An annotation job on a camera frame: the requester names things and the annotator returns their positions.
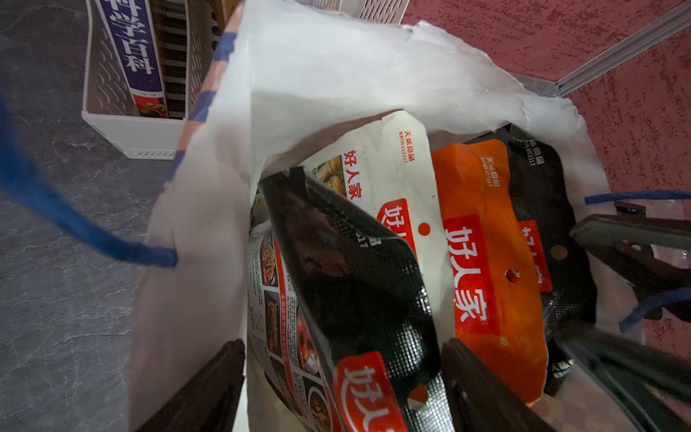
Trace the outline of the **blue checkered paper bag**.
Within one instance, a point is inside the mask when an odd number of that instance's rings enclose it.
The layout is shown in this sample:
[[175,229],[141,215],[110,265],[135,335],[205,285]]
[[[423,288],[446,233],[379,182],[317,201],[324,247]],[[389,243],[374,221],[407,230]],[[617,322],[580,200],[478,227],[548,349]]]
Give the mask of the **blue checkered paper bag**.
[[[401,26],[410,27],[412,37],[387,59],[375,87],[377,96],[393,100],[392,108],[317,131],[292,154],[263,158],[253,145],[248,59],[234,50],[228,59],[214,61],[203,81],[212,90],[207,115],[201,122],[187,119],[173,170],[142,243],[101,229],[50,187],[18,142],[8,106],[2,106],[1,187],[5,192],[106,257],[142,269],[130,363],[131,430],[140,431],[138,427],[224,344],[237,339],[246,346],[245,383],[230,431],[306,429],[284,408],[248,342],[249,236],[260,223],[271,224],[259,184],[293,167],[304,168],[316,179],[302,166],[306,158],[348,131],[389,113],[405,111],[424,125],[431,157],[452,144],[478,143],[478,138],[509,124],[552,146],[563,164],[576,224],[593,214],[625,214],[614,208],[625,200],[651,204],[689,198],[689,192],[680,191],[612,193],[585,121],[570,100],[536,95],[487,54],[434,25]],[[633,286],[585,251],[597,287],[596,321],[569,320],[563,327],[583,323],[642,345],[629,336],[646,320],[627,317],[638,304]],[[595,385],[586,395],[593,407],[622,410],[572,361],[572,370]]]

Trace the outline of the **orange condiment packet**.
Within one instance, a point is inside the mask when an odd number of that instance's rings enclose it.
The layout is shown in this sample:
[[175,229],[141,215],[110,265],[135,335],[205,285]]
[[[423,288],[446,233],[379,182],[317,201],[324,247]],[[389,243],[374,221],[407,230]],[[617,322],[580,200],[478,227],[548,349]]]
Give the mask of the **orange condiment packet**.
[[548,350],[532,252],[509,194],[507,146],[452,144],[432,154],[453,272],[455,337],[526,405],[545,386]]

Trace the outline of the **food photo condiment packet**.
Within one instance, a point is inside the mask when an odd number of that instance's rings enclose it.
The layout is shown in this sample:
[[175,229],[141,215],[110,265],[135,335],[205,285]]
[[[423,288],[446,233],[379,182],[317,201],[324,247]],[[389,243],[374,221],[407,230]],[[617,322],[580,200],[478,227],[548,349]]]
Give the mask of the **food photo condiment packet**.
[[271,224],[249,236],[248,342],[270,387],[308,431],[341,431],[316,346]]

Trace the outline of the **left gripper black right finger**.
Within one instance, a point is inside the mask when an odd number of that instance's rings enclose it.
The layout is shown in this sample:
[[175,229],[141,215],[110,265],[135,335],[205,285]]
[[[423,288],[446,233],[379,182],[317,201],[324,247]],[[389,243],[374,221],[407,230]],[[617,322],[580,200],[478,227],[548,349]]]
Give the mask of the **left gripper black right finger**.
[[444,343],[441,367],[455,430],[553,430],[504,385],[462,341],[452,338]]

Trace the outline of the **black red condiment packet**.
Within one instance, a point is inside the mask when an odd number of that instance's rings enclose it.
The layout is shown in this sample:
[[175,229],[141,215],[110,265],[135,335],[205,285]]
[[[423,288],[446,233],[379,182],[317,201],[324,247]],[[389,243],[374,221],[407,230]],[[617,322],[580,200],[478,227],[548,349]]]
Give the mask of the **black red condiment packet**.
[[431,307],[408,243],[302,167],[259,189],[345,427],[452,430]]

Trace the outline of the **black green condiment packet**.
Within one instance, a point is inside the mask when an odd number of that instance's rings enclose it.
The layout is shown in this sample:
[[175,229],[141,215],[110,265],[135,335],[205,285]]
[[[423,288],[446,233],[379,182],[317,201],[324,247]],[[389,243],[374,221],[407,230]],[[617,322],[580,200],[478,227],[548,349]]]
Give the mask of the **black green condiment packet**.
[[596,321],[597,287],[587,252],[571,237],[576,224],[567,197],[563,164],[556,150],[514,125],[477,139],[499,140],[509,155],[509,194],[534,256],[543,303],[549,362],[543,392],[556,396],[572,370],[572,359],[554,341],[569,320]]

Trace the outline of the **white green condiment packet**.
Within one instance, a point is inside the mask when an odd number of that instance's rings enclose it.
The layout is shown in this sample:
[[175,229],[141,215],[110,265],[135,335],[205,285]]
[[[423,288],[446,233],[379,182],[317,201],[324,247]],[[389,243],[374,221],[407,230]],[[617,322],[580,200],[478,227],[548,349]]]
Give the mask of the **white green condiment packet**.
[[405,111],[389,113],[302,166],[406,241],[419,262],[437,340],[453,338],[453,272],[424,125]]

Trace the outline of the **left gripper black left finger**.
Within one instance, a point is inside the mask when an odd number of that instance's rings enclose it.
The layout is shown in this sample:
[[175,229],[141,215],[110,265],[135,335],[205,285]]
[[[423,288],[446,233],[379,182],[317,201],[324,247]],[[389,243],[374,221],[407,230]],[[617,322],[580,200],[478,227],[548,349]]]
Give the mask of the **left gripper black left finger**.
[[140,431],[230,431],[245,383],[245,343],[221,350],[179,390]]

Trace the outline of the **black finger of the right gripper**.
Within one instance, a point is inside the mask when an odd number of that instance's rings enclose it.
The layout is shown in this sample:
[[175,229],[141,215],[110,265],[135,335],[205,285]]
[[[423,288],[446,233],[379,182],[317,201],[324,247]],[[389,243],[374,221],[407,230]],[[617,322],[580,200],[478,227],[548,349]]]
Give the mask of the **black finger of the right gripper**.
[[578,364],[640,431],[689,431],[660,398],[690,404],[690,365],[627,338],[571,323],[555,333],[557,345]]
[[633,286],[637,306],[629,319],[659,319],[664,311],[690,317],[690,270],[647,252],[649,247],[690,250],[690,222],[631,214],[593,214],[570,236]]

